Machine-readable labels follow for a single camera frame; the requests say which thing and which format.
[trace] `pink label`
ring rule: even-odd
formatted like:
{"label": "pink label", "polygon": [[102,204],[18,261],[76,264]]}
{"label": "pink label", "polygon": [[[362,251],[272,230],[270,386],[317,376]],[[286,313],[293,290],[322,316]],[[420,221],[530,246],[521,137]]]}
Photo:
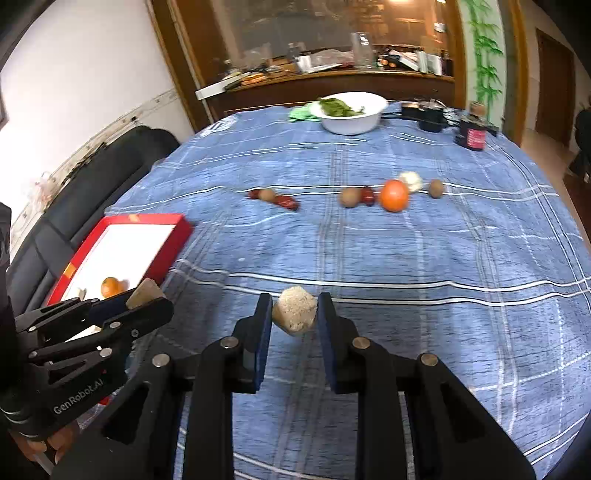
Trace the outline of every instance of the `pink label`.
{"label": "pink label", "polygon": [[468,129],[468,138],[466,141],[468,147],[483,149],[486,143],[486,131],[485,130],[473,130]]}

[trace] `glass window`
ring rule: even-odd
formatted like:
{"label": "glass window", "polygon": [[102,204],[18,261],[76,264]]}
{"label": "glass window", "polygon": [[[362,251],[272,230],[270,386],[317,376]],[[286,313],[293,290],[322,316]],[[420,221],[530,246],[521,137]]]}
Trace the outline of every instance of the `glass window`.
{"label": "glass window", "polygon": [[447,50],[445,0],[210,0],[235,63],[246,50],[271,45],[273,57],[290,43],[306,50],[348,49],[350,34],[369,33],[375,45],[407,44]]}

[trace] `wooden counter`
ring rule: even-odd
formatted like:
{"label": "wooden counter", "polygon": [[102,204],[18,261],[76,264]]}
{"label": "wooden counter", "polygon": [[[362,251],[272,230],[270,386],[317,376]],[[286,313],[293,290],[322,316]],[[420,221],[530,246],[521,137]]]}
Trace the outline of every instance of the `wooden counter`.
{"label": "wooden counter", "polygon": [[216,119],[267,106],[302,105],[339,92],[371,92],[388,100],[436,98],[448,106],[464,107],[456,97],[453,77],[397,70],[333,70],[293,74],[236,87],[207,99]]}

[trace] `silver rivet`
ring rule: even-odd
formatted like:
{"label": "silver rivet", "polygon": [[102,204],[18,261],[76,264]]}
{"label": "silver rivet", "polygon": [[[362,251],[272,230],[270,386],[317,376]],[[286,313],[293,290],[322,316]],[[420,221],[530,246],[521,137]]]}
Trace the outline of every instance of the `silver rivet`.
{"label": "silver rivet", "polygon": [[170,362],[170,357],[166,353],[159,353],[152,357],[152,365],[156,368],[165,367]]}
{"label": "silver rivet", "polygon": [[232,336],[224,337],[220,340],[220,345],[224,348],[234,348],[238,343],[238,339]]}
{"label": "silver rivet", "polygon": [[421,355],[421,363],[428,367],[434,367],[437,365],[438,361],[439,359],[437,358],[437,355],[433,355],[432,353],[424,353]]}
{"label": "silver rivet", "polygon": [[371,345],[371,341],[365,337],[355,337],[353,339],[353,346],[359,350],[365,350]]}

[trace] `wooden door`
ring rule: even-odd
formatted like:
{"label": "wooden door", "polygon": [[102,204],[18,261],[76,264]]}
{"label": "wooden door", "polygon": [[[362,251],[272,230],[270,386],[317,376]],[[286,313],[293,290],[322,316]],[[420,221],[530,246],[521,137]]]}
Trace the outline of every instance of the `wooden door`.
{"label": "wooden door", "polygon": [[568,147],[574,115],[573,52],[541,30],[537,34],[540,102],[535,129]]}

